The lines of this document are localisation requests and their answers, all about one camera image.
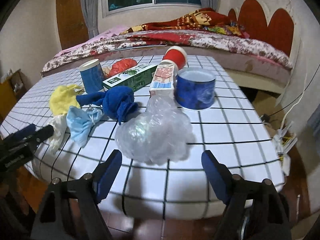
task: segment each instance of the clear plastic bag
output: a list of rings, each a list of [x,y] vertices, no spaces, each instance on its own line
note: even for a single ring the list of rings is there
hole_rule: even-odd
[[[152,96],[145,113],[123,123],[115,140],[122,154],[148,164],[188,157],[187,142],[194,135],[190,119],[168,96]]]

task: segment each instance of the red plastic bag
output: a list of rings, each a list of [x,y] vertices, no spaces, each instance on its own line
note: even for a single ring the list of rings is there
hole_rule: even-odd
[[[131,67],[134,67],[137,64],[138,63],[132,58],[121,59],[112,65],[112,68],[108,74],[108,78],[113,77],[114,75],[117,75]]]

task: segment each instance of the blue cloth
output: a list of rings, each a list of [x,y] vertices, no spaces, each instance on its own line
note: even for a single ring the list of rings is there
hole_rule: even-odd
[[[126,120],[128,114],[138,109],[138,104],[134,102],[132,88],[126,86],[116,86],[106,92],[76,96],[76,100],[80,106],[102,105],[103,112],[111,119],[117,119],[119,124]]]
[[[83,147],[87,142],[91,127],[100,121],[102,116],[103,112],[98,108],[85,112],[75,106],[70,106],[67,113],[67,125],[71,139]]]

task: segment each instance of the white grid tablecloth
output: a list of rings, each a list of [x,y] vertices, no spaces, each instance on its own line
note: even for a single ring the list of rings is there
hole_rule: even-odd
[[[140,63],[159,63],[163,55],[134,57]],[[112,65],[118,60],[101,62]],[[247,180],[273,181],[281,190],[284,176],[271,139],[256,111],[227,72],[212,57],[188,56],[189,66],[212,70],[216,75],[215,102],[204,111],[181,109],[191,120],[195,140],[190,142],[190,157],[185,161],[168,161],[162,166],[149,166],[123,156],[122,166],[108,197],[99,208],[125,213],[132,217],[199,219],[220,215],[224,205],[218,201],[201,165],[201,154],[211,150],[231,173]],[[52,118],[49,97],[58,85],[82,85],[78,69],[66,70],[41,79],[15,105],[0,127],[6,137],[34,123],[37,128]],[[145,111],[149,87],[134,93],[140,112]],[[118,123],[104,116],[95,125],[84,148],[70,139],[67,129],[59,151],[47,152],[42,143],[33,161],[25,167],[36,177],[50,182],[78,179],[105,161],[117,148],[114,134]]]

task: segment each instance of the blue gripper pad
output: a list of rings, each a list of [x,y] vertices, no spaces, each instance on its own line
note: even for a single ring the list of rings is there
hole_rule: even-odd
[[[23,138],[26,138],[26,137],[32,135],[35,131],[36,131],[36,125],[32,123],[32,124],[28,125],[27,127],[11,134],[10,137],[8,137],[6,139],[9,139],[9,140],[15,141],[15,142],[19,142]]]
[[[231,199],[232,174],[224,164],[220,164],[210,150],[201,155],[204,172],[214,190],[217,198],[226,205]]]
[[[105,199],[118,174],[122,163],[122,154],[113,150],[105,163],[100,163],[93,171],[92,188],[96,194],[97,203]]]

